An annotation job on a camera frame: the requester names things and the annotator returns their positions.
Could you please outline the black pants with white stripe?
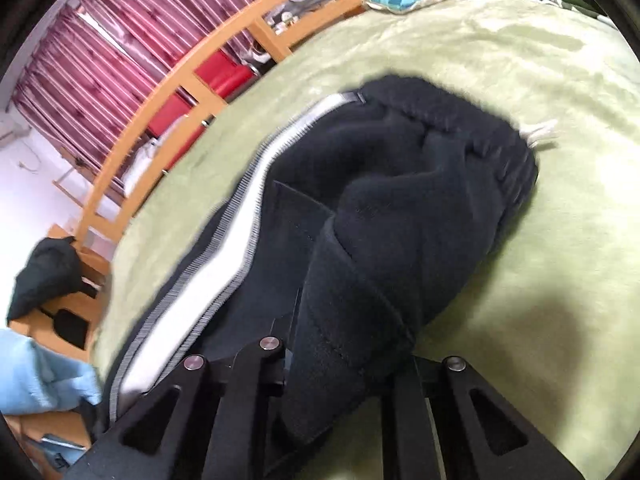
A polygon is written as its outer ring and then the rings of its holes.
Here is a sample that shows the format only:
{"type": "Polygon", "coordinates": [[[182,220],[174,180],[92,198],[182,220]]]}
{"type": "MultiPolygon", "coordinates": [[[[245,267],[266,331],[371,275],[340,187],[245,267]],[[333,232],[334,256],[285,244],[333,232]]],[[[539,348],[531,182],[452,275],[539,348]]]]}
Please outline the black pants with white stripe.
{"type": "Polygon", "coordinates": [[[268,139],[153,289],[108,373],[104,425],[187,354],[234,356],[292,316],[281,416],[318,438],[412,351],[537,176],[518,129],[423,79],[327,96],[268,139]]]}

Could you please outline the green bed blanket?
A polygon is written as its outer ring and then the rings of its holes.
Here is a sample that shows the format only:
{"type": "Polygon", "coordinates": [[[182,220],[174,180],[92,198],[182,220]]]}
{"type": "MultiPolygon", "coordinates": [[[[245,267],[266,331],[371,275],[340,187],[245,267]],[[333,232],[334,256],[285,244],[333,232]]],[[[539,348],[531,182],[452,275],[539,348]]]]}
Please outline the green bed blanket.
{"type": "Polygon", "coordinates": [[[119,242],[100,479],[634,479],[639,62],[532,0],[369,11],[119,242]]]}

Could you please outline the light blue towel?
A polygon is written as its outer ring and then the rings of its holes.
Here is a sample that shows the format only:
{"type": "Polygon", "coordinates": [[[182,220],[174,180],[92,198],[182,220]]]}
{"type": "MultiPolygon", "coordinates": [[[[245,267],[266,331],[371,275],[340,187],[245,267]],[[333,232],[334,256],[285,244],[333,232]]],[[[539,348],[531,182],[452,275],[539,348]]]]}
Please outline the light blue towel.
{"type": "Polygon", "coordinates": [[[0,402],[5,415],[66,412],[81,401],[101,402],[93,367],[53,352],[32,338],[2,328],[0,402]]]}

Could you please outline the black cloth on cabinet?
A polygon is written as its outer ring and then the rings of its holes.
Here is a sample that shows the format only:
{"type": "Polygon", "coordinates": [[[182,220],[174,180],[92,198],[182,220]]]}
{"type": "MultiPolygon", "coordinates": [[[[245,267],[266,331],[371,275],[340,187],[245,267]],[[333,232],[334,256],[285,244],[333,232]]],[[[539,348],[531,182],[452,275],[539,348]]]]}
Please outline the black cloth on cabinet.
{"type": "Polygon", "coordinates": [[[72,236],[46,237],[30,253],[15,284],[6,322],[40,309],[48,301],[81,292],[96,299],[98,292],[82,279],[81,260],[72,236]]]}

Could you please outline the red chair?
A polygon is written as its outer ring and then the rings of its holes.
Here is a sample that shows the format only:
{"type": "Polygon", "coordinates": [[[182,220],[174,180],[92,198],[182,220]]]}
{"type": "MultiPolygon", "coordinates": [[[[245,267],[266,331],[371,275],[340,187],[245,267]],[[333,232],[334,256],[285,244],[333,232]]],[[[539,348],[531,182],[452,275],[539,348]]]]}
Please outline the red chair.
{"type": "MultiPolygon", "coordinates": [[[[196,70],[196,74],[213,92],[228,102],[256,79],[254,70],[233,61],[222,51],[210,56],[196,70]]],[[[178,125],[181,119],[186,118],[192,107],[191,99],[182,90],[175,92],[146,127],[149,140],[140,148],[139,153],[145,157],[153,157],[160,144],[168,137],[169,130],[178,125]]]]}

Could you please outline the red striped curtain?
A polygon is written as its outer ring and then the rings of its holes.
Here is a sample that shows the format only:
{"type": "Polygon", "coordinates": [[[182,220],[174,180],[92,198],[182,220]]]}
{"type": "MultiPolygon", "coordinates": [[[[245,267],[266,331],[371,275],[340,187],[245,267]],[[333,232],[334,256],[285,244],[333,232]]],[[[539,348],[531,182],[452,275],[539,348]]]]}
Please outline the red striped curtain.
{"type": "Polygon", "coordinates": [[[155,87],[253,1],[78,0],[39,41],[12,102],[32,128],[98,174],[155,87]]]}

